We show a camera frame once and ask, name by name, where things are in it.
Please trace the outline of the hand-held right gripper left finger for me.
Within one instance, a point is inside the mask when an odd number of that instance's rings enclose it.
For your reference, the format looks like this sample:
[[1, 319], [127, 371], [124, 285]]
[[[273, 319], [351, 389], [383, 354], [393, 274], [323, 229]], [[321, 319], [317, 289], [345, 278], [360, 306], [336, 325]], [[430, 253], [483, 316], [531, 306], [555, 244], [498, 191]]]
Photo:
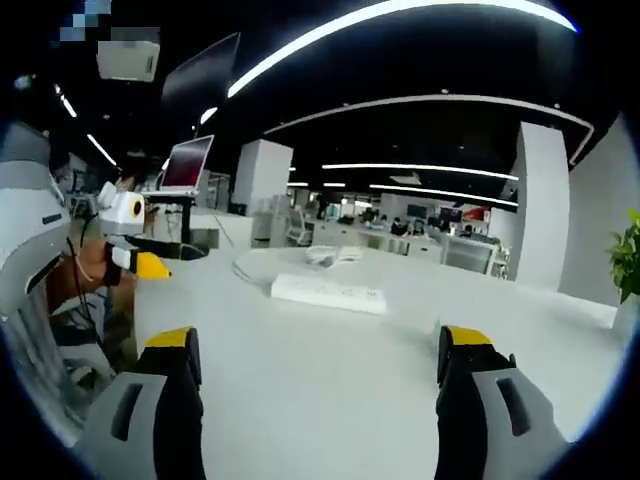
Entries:
[[204, 479], [197, 329], [150, 338], [92, 404], [74, 453], [96, 479]]

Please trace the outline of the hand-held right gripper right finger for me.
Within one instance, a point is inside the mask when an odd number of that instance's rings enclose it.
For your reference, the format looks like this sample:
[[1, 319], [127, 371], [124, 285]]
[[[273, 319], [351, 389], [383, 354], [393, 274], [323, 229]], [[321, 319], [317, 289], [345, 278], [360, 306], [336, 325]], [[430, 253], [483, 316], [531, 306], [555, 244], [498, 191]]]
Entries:
[[540, 479], [567, 450], [544, 393], [482, 332], [440, 327], [437, 479]]

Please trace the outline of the person's left hand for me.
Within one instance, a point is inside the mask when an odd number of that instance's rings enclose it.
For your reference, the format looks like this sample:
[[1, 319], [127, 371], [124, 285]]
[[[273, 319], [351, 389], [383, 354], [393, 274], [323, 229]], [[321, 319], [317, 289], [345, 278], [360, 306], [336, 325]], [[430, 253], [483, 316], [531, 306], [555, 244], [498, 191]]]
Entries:
[[104, 237], [86, 241], [75, 258], [79, 282], [84, 291], [92, 292], [104, 286], [107, 271], [107, 249]]

